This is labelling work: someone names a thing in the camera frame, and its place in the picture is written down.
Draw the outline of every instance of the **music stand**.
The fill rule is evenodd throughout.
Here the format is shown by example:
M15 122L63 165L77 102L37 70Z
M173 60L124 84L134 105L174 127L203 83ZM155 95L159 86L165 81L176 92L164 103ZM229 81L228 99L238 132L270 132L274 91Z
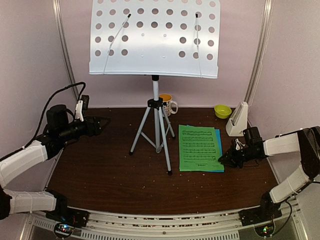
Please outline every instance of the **music stand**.
M173 138L175 134L159 98L159 76L216 79L219 32L219 0L93 0L90 74L152 76L153 99L148 101L130 155L142 135L157 153L164 147L168 174L172 174L166 135L169 130ZM155 143L142 132L151 108Z

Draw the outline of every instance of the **tripod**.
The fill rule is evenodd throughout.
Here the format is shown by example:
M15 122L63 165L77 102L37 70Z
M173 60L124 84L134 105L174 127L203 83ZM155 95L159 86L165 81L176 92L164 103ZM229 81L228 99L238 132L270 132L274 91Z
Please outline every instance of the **tripod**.
M168 144L167 144L168 131L170 130L173 139L176 139L176 136L175 136L174 130L172 129L167 113L164 109L164 101L161 97L159 97L159 75L152 75L152 83L153 83L153 99L150 99L147 102L148 107L145 110L144 116L142 118L138 132L136 133L129 155L132 156L134 154L134 150L138 142L138 139L140 135L142 135L155 148L155 151L157 154L160 153L162 150L162 147L164 147L165 160L168 168L168 175L171 176L172 169L171 169ZM151 141L151 139L142 132L142 129L145 125L145 122L147 120L147 117L151 108L154 109L155 143ZM168 125L166 130L165 130L165 123L164 123L163 116ZM163 141L161 145L160 145L160 129L161 129L162 141Z

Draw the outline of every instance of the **bowl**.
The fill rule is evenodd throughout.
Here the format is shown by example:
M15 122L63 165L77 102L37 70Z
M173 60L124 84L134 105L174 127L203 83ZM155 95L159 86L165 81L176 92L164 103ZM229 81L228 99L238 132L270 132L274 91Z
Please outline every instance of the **bowl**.
M214 107L214 112L218 118L227 119L231 115L232 110L226 105L217 105Z

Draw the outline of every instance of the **mug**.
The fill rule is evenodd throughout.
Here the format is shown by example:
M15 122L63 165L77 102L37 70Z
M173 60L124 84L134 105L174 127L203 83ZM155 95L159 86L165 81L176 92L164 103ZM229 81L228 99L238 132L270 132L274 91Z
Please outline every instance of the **mug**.
M164 105L163 107L168 117L171 114L176 114L178 112L178 103L172 100L172 96L170 94L161 94L159 98L162 98L163 102L166 103L166 105ZM176 108L175 111L172 110L172 104L175 105L175 108Z

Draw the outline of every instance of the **pink wall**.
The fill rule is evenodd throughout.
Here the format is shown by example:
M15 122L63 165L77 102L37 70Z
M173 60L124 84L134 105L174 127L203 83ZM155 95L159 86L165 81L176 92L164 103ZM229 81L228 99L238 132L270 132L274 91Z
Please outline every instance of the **pink wall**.
M0 7L0 156L20 148L33 136L49 96L69 84L54 19L52 1L2 0ZM72 92L53 103L74 108ZM26 172L10 184L16 190L43 190L52 161ZM0 232L24 218L0 221ZM0 234L18 239L20 228Z
M274 1L272 27L249 119L264 138L320 125L320 1ZM270 158L282 182L299 154ZM310 239L319 239L319 187L298 198Z
M231 107L243 101L258 46L264 1L220 0L218 79L161 77L161 93L184 107ZM145 107L150 76L89 75L92 0L62 0L61 11L75 79L88 84L91 107Z

